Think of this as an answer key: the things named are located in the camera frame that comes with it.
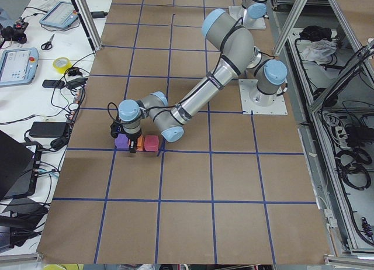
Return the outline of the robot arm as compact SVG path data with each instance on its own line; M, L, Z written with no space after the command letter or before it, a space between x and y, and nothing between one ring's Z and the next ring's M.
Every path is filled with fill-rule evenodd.
M266 15L268 0L241 0L243 9L243 22L246 28L253 28L258 20Z
M214 69L181 101L169 105L165 94L157 91L137 101L125 99L119 104L115 122L128 138L131 153L136 152L138 138L142 135L141 120L150 118L167 142L175 142L183 136L183 126L247 69L251 69L257 80L251 97L254 103L268 106L266 100L279 95L278 89L288 74L286 66L280 60L263 59L250 31L224 9L208 14L202 25L202 35L219 49L220 57Z

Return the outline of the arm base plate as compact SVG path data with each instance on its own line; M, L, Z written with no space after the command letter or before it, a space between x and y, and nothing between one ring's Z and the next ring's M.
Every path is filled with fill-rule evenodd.
M240 23L243 24L244 27L250 30L265 30L266 24L265 19L263 16L260 18L254 19L251 17L244 18L244 9L241 6L229 6L228 7L229 15L234 18L235 20L238 20L239 18L243 18L243 21Z
M258 90L257 82L256 79L238 81L242 112L248 115L287 115L284 96L278 96L282 88L279 87L276 94L265 95Z

